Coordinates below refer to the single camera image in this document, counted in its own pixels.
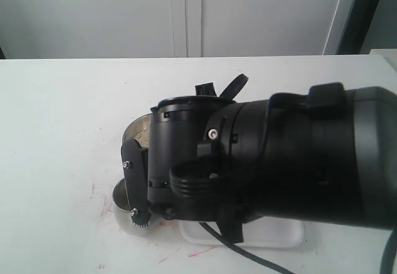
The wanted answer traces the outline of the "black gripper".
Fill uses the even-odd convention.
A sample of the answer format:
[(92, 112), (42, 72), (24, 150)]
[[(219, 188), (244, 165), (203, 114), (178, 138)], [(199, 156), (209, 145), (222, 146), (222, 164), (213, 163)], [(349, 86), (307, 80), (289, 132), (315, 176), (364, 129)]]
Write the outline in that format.
[(152, 213), (188, 221), (241, 221), (242, 105), (215, 96), (176, 97), (152, 109), (148, 201)]

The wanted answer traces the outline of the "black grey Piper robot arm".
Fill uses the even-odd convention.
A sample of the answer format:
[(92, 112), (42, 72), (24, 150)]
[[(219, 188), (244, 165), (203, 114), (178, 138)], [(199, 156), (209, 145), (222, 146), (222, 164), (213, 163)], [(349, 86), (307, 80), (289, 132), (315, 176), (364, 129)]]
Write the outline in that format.
[(193, 95), (151, 112), (152, 213), (396, 227), (396, 95), (385, 88), (335, 82), (242, 103)]

